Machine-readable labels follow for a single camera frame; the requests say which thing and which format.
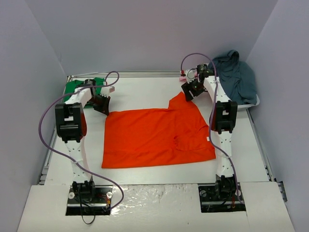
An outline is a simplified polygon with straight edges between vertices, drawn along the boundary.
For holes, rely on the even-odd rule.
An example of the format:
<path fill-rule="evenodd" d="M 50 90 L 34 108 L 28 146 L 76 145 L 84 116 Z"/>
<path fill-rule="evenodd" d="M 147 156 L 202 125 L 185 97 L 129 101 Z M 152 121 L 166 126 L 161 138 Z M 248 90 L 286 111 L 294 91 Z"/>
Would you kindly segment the orange t-shirt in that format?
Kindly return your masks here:
<path fill-rule="evenodd" d="M 184 93 L 167 108 L 111 112 L 105 121 L 103 169 L 188 164 L 215 159 L 209 126 Z"/>

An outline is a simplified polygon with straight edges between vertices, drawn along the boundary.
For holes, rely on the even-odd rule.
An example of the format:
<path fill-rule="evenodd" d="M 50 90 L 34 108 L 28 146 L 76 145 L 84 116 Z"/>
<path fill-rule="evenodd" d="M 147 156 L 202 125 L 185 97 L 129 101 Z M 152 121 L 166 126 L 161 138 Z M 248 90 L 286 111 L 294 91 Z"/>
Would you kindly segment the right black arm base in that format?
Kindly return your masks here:
<path fill-rule="evenodd" d="M 243 201 L 243 197 L 239 191 L 223 193 L 219 196 L 215 192 L 214 184 L 198 185 L 200 209 L 202 213 L 231 213 L 231 212 L 245 212 L 245 204 L 241 204 L 239 198 Z"/>

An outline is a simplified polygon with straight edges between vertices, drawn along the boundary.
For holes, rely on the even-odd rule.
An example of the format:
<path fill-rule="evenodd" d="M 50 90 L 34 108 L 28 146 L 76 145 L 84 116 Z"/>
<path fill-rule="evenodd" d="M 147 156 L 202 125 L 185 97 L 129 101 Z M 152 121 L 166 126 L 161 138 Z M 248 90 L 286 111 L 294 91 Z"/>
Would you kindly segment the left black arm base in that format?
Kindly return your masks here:
<path fill-rule="evenodd" d="M 78 190 L 70 186 L 66 216 L 106 216 L 110 215 L 112 201 L 112 186 L 96 186 L 94 196 L 81 192 L 81 202 Z"/>

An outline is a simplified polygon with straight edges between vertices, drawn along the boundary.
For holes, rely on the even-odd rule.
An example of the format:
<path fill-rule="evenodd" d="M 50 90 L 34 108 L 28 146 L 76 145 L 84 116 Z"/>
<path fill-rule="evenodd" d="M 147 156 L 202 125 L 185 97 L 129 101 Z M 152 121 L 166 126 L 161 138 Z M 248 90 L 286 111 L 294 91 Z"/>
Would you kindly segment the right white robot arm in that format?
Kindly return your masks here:
<path fill-rule="evenodd" d="M 190 70 L 181 70 L 182 90 L 186 101 L 207 92 L 212 100 L 209 119 L 209 141 L 215 148 L 217 160 L 214 194 L 224 200 L 237 191 L 235 168 L 231 159 L 232 132 L 236 125 L 238 104 L 225 93 L 219 77 L 208 70 L 207 64 Z"/>

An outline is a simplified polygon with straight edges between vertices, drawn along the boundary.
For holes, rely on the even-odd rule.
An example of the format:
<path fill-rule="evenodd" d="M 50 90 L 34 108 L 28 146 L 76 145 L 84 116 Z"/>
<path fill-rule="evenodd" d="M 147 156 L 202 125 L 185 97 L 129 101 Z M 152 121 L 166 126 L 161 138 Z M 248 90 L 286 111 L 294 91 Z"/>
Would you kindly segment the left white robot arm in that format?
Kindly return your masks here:
<path fill-rule="evenodd" d="M 87 79 L 75 88 L 67 101 L 55 105 L 57 135 L 65 143 L 69 157 L 73 158 L 73 193 L 86 202 L 96 199 L 97 189 L 92 174 L 84 170 L 89 168 L 84 147 L 87 134 L 84 107 L 90 104 L 95 111 L 106 116 L 110 113 L 109 91 L 102 89 L 97 94 L 96 85 L 96 80 Z"/>

